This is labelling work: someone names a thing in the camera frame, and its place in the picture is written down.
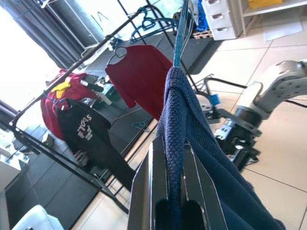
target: teal hanger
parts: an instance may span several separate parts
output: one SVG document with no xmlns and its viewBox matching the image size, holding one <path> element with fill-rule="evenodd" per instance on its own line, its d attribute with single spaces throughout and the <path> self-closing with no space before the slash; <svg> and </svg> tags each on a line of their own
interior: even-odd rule
<svg viewBox="0 0 307 230">
<path fill-rule="evenodd" d="M 142 38 L 147 38 L 147 37 L 150 37 L 152 35 L 156 35 L 160 32 L 163 32 L 165 30 L 168 30 L 168 29 L 173 29 L 173 28 L 176 28 L 177 24 L 176 24 L 176 21 L 171 19 L 171 18 L 158 18 L 158 19 L 153 19 L 153 18 L 150 18 L 150 17 L 147 17 L 147 10 L 146 8 L 144 7 L 141 7 L 139 8 L 139 11 L 143 11 L 145 16 L 144 16 L 144 19 L 143 19 L 143 22 L 142 22 L 142 25 L 140 25 L 138 28 L 136 28 L 133 33 L 131 34 L 131 38 L 130 38 L 130 43 L 131 44 L 134 44 L 134 43 L 137 43 L 138 41 L 141 41 Z M 141 37 L 136 37 L 136 33 L 139 32 L 140 29 L 143 29 L 143 31 L 146 31 L 146 30 L 149 30 L 149 29 L 152 29 L 156 26 L 156 23 L 165 23 L 166 25 L 163 27 L 163 28 L 159 28 L 155 31 L 152 31 L 146 35 L 142 35 Z"/>
</svg>

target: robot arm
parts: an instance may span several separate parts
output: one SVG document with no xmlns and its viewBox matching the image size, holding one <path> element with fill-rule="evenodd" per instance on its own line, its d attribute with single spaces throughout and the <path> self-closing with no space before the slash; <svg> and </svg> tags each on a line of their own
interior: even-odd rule
<svg viewBox="0 0 307 230">
<path fill-rule="evenodd" d="M 254 149 L 254 145 L 255 138 L 261 135 L 258 128 L 262 121 L 267 120 L 281 102 L 307 94 L 307 61 L 280 62 L 268 69 L 265 76 L 268 79 L 276 76 L 276 79 L 263 93 L 261 82 L 248 86 L 234 114 L 216 109 L 227 122 L 215 132 L 215 138 L 240 171 L 249 162 L 258 161 L 260 151 Z"/>
<path fill-rule="evenodd" d="M 276 80 L 262 94 L 262 83 L 248 86 L 238 102 L 239 108 L 253 111 L 266 120 L 281 102 L 307 94 L 307 60 L 280 62 L 265 73 L 268 77 L 272 75 Z"/>
</svg>

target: red sweater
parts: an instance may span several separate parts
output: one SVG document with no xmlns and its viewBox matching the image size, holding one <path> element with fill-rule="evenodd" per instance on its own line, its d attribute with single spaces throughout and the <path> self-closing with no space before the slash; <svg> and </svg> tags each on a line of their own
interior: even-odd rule
<svg viewBox="0 0 307 230">
<path fill-rule="evenodd" d="M 172 63 L 154 46 L 129 46 L 125 57 L 109 64 L 106 73 L 129 108 L 138 103 L 159 119 L 165 79 L 171 67 Z"/>
</svg>

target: cable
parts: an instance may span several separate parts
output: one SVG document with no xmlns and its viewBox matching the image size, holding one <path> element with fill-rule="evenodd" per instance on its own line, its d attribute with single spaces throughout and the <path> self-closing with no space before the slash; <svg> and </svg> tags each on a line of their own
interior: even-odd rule
<svg viewBox="0 0 307 230">
<path fill-rule="evenodd" d="M 233 83 L 233 82 L 230 82 L 230 81 L 209 77 L 209 78 L 205 78 L 203 80 L 204 84 L 206 85 L 207 92 L 208 92 L 209 96 L 211 96 L 211 91 L 210 91 L 209 86 L 207 84 L 208 81 L 218 81 L 218 82 L 225 83 L 225 84 L 232 85 L 232 86 L 236 86 L 236 87 L 239 87 L 239 88 L 242 88 L 242 89 L 246 89 L 247 88 L 246 85 L 240 85 L 240 84 L 236 84 L 236 83 Z M 285 100 L 285 102 L 288 102 L 288 103 L 291 103 L 291 104 L 295 104 L 295 105 L 303 107 L 303 108 L 307 108 L 307 105 L 304 105 L 304 104 L 301 104 L 301 103 L 298 103 L 298 102 L 295 102 L 295 101 L 292 101 L 292 100 Z"/>
<path fill-rule="evenodd" d="M 291 103 L 291 104 L 295 104 L 295 105 L 301 106 L 303 108 L 307 108 L 307 105 L 301 104 L 301 103 L 298 103 L 298 102 L 295 102 L 295 101 L 292 101 L 292 100 L 285 100 L 285 102 L 288 102 L 288 103 Z"/>
<path fill-rule="evenodd" d="M 204 84 L 206 85 L 207 87 L 207 92 L 208 94 L 211 96 L 211 92 L 209 90 L 209 86 L 207 84 L 208 81 L 218 81 L 218 82 L 221 82 L 221 83 L 224 83 L 224 84 L 228 84 L 228 85 L 232 85 L 232 86 L 235 86 L 235 87 L 239 87 L 239 88 L 242 88 L 242 89 L 246 89 L 247 86 L 246 85 L 240 85 L 240 84 L 236 84 L 236 83 L 233 83 L 233 82 L 230 82 L 230 81 L 226 81 L 226 80 L 222 80 L 222 79 L 219 79 L 219 78 L 212 78 L 212 77 L 209 77 L 209 78 L 205 78 L 203 80 Z"/>
</svg>

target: white shelf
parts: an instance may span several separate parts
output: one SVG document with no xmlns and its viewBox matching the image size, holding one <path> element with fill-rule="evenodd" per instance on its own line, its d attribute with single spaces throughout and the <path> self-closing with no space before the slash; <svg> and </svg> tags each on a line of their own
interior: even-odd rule
<svg viewBox="0 0 307 230">
<path fill-rule="evenodd" d="M 254 15 L 263 14 L 263 13 L 270 13 L 274 11 L 281 11 L 281 10 L 303 6 L 303 5 L 307 5 L 307 0 L 284 0 L 284 3 L 282 4 L 262 7 L 262 8 L 253 9 L 253 10 L 247 9 L 244 12 L 243 17 L 249 17 L 249 16 L 254 16 Z"/>
</svg>

